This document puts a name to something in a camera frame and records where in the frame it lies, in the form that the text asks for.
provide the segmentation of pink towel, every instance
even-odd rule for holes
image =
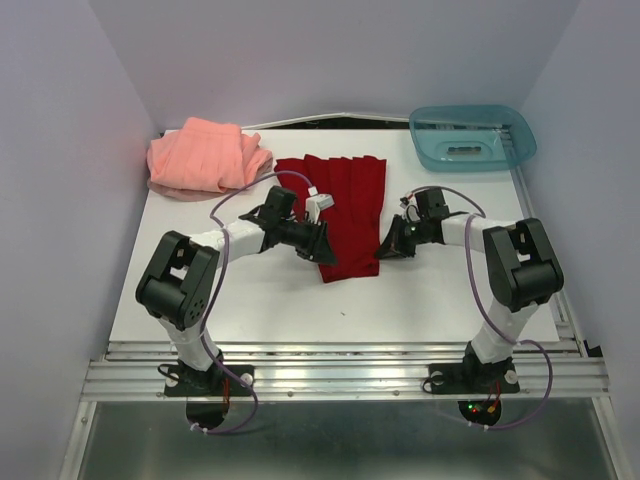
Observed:
[[[153,140],[147,152],[149,188],[181,200],[202,200],[240,188],[271,167],[260,135],[238,125],[189,118],[181,130]]]

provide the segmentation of red cloth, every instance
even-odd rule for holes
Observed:
[[[322,212],[329,229],[329,244],[338,258],[337,266],[320,265],[325,283],[354,277],[378,275],[380,264],[373,254],[380,246],[380,212],[384,202],[386,160],[375,157],[277,161],[275,171],[293,170],[306,175],[319,193],[333,196],[335,205]],[[309,196],[306,183],[295,175],[279,175],[283,187],[293,190],[300,202],[299,218]]]

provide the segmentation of gray floor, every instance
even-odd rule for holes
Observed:
[[[507,401],[502,423],[534,406]],[[589,400],[551,401],[536,421],[507,432],[470,429],[435,408],[400,402],[261,405],[249,432],[205,437],[189,431],[179,403],[103,404],[81,478],[615,478]],[[437,408],[457,412],[453,402]]]

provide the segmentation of gray wall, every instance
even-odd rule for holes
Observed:
[[[591,344],[602,345],[640,473],[640,3],[583,0],[523,113],[525,178]]]
[[[0,6],[0,465],[57,478],[154,128],[86,0]]]
[[[519,107],[577,0],[90,0],[154,121]]]

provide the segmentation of teal plastic bin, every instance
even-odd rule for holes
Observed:
[[[502,105],[419,108],[409,129],[420,163],[434,172],[508,170],[537,150],[522,115]]]

